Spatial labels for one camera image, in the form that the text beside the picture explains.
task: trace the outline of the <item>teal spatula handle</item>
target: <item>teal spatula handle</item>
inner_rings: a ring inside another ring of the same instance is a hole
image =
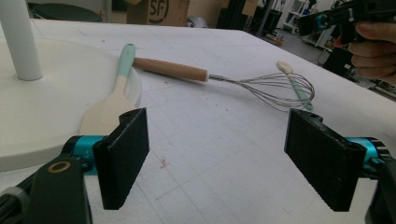
[[[136,48],[133,44],[127,44],[122,49],[119,65],[119,76],[128,77],[131,73],[132,64],[134,64],[134,56]]]

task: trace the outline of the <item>white pole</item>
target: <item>white pole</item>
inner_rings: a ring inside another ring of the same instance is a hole
[[[25,0],[0,0],[3,27],[17,77],[32,81],[43,77]]]

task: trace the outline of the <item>beige spatula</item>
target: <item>beige spatula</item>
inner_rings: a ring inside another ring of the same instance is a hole
[[[119,116],[134,110],[134,104],[124,93],[134,63],[135,47],[127,44],[120,56],[119,71],[113,92],[85,112],[79,128],[80,135],[109,135],[119,125]]]

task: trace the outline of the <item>white circular tray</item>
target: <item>white circular tray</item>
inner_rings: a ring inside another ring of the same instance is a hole
[[[59,155],[67,139],[78,135],[85,111],[112,92],[116,79],[120,57],[71,42],[35,42],[43,78],[22,81],[0,39],[0,171]],[[142,88],[134,69],[128,89],[128,99],[138,104]]]

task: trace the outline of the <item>wooden whisk handle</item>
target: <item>wooden whisk handle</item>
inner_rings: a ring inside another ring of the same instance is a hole
[[[207,70],[180,63],[169,63],[160,60],[134,58],[134,67],[170,77],[180,77],[203,82],[207,82],[209,79]]]

